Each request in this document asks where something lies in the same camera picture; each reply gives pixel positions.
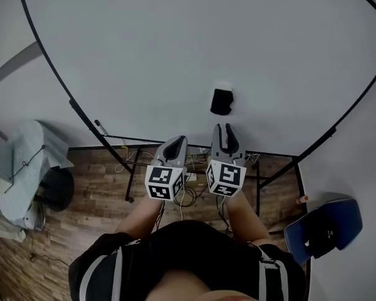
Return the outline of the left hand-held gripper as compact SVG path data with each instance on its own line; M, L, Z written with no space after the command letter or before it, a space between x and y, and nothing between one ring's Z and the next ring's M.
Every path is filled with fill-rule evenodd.
M177 136L158 147L147 166L145 187L152 199L173 201L185 184L187 137Z

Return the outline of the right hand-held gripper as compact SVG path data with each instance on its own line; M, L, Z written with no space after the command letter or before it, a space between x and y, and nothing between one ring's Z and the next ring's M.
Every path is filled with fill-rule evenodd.
M226 124L227 149L222 147L222 129L217 124L213 130L211 154L206 169L209 192L224 197L234 197L243 187L246 175L245 150L240 150L240 136L231 125Z

